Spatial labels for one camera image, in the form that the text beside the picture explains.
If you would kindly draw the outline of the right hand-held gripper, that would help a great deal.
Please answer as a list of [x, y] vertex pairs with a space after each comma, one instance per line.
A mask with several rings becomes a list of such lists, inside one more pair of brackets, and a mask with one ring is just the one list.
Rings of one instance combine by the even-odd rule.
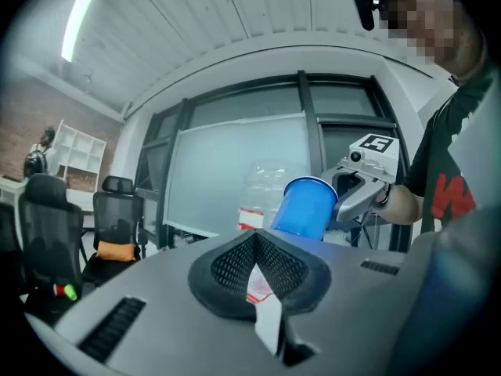
[[395, 183], [399, 154], [399, 139], [373, 133], [346, 146], [321, 175], [335, 190], [349, 190], [334, 207], [334, 221], [348, 222], [373, 206], [385, 184]]

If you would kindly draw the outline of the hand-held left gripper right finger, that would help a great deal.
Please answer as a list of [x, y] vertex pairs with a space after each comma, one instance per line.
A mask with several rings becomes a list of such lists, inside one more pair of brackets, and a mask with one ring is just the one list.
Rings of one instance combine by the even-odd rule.
[[254, 233], [254, 262], [284, 313], [309, 313], [322, 301], [331, 284], [327, 263], [268, 231]]

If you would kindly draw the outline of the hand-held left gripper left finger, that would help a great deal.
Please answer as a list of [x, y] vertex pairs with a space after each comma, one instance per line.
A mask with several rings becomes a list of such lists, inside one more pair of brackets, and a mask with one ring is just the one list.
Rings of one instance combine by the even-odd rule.
[[214, 315], [230, 320], [255, 320], [256, 310], [247, 301], [247, 287], [256, 264], [254, 231], [197, 258], [189, 268], [189, 288], [196, 300]]

